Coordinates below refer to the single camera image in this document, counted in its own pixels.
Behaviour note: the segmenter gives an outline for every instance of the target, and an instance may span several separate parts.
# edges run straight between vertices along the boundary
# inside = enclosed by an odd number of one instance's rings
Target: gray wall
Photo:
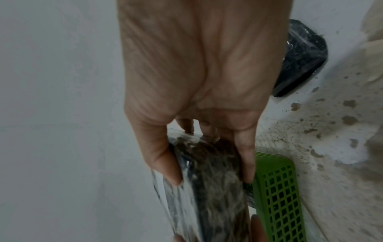
[[[171,241],[122,112],[114,1],[0,1],[0,241]]]

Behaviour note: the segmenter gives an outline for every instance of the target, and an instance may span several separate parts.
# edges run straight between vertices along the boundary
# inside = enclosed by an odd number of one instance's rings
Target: finger
[[[194,120],[187,118],[176,118],[177,124],[185,131],[185,133],[194,133]]]
[[[179,235],[176,235],[174,238],[173,238],[173,242],[185,242],[184,239],[179,236]]]
[[[251,217],[251,237],[253,242],[267,242],[267,235],[263,229],[261,219],[257,215]]]
[[[199,127],[201,128],[202,134],[204,136],[208,136],[208,137],[217,136],[217,129],[213,127],[210,123],[200,121]]]
[[[223,140],[228,140],[234,143],[234,132],[226,128],[218,128],[218,135]]]
[[[255,132],[257,126],[234,132],[234,144],[242,159],[242,179],[252,183],[255,174]]]
[[[176,158],[169,149],[166,126],[143,122],[131,124],[145,162],[172,185],[178,186],[182,181],[182,174]]]

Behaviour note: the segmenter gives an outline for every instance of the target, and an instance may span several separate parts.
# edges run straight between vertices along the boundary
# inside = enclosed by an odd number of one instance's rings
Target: green plastic basket
[[[294,163],[257,152],[255,209],[269,242],[307,242]]]

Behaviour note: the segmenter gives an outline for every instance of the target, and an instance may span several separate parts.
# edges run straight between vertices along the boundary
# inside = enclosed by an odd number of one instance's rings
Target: shiny plastic wrapping
[[[184,180],[172,187],[152,174],[174,234],[186,242],[249,242],[249,211],[234,145],[176,130],[168,139]]]
[[[272,92],[281,97],[310,79],[328,58],[323,37],[298,20],[290,20],[287,50],[282,70]]]

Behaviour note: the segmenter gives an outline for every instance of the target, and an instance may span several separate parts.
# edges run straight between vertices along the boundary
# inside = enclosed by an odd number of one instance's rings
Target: hand
[[[125,113],[145,162],[182,181],[166,125],[232,141],[243,181],[255,173],[255,132],[279,75],[292,0],[118,0]]]
[[[251,241],[252,242],[267,242],[267,235],[263,229],[261,220],[257,215],[251,218]],[[174,237],[174,242],[185,242],[180,236]]]

